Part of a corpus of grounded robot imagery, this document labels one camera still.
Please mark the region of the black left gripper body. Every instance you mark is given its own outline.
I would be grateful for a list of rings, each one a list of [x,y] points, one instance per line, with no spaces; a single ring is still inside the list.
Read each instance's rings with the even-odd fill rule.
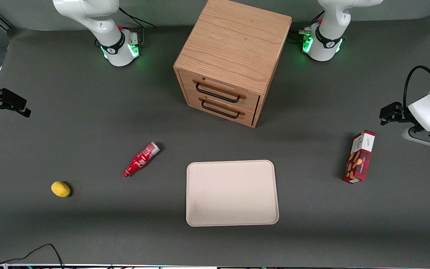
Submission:
[[[404,111],[395,111],[395,118],[393,121],[396,121],[398,123],[412,123],[417,124],[417,120],[414,118],[414,116],[411,114],[411,112],[404,108]]]

